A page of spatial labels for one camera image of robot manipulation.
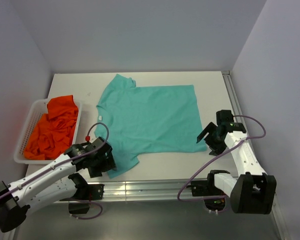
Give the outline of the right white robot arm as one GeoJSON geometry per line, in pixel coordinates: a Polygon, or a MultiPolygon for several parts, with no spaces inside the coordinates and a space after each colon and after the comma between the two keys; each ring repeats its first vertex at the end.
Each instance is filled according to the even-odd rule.
{"type": "Polygon", "coordinates": [[[197,136],[211,149],[211,155],[220,156],[229,150],[234,160],[238,179],[226,170],[211,170],[206,189],[212,195],[220,192],[230,198],[230,206],[237,214],[267,215],[272,210],[277,181],[261,167],[242,123],[210,122],[197,136]]]}

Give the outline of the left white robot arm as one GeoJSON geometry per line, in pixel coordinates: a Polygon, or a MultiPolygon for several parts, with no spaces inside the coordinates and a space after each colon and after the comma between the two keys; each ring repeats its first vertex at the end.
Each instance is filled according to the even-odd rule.
{"type": "Polygon", "coordinates": [[[108,143],[74,144],[40,170],[10,184],[0,181],[0,231],[14,230],[30,214],[60,200],[95,204],[102,199],[104,186],[93,187],[79,171],[87,169],[95,178],[114,168],[108,143]]]}

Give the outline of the teal t-shirt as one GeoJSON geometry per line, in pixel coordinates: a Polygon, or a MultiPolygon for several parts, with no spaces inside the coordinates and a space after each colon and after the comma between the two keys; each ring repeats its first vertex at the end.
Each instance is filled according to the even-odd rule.
{"type": "Polygon", "coordinates": [[[197,143],[203,127],[193,85],[138,87],[117,74],[96,108],[105,126],[94,134],[107,139],[116,164],[107,172],[111,179],[136,166],[141,154],[207,150],[205,143],[197,143]]]}

